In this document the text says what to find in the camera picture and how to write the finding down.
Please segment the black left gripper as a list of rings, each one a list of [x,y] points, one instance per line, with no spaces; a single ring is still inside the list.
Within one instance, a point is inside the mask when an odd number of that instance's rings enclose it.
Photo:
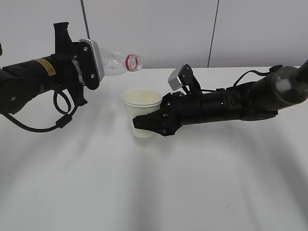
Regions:
[[[76,44],[68,34],[68,22],[53,24],[55,53],[52,55],[60,75],[60,89],[68,90],[77,106],[87,104],[83,96],[83,86],[79,82],[78,71],[73,61],[77,57]]]

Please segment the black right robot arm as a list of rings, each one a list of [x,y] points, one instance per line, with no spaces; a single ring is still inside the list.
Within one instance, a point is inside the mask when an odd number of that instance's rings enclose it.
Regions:
[[[174,93],[166,94],[160,108],[133,118],[134,128],[171,136],[184,125],[220,121],[260,121],[308,98],[308,64],[299,68],[276,65],[261,73],[258,81],[216,90],[204,90],[185,64],[168,78]]]

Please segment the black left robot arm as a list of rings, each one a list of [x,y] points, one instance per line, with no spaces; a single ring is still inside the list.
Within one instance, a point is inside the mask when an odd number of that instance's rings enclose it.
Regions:
[[[50,56],[13,64],[0,70],[0,112],[15,114],[30,100],[50,90],[68,90],[78,106],[87,103],[73,63],[76,43],[68,22],[55,23],[55,52]]]

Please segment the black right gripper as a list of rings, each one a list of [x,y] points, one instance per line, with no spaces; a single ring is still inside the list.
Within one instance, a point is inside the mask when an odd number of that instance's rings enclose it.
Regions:
[[[133,118],[134,128],[174,135],[184,125],[201,123],[201,102],[181,92],[163,96],[160,109]]]

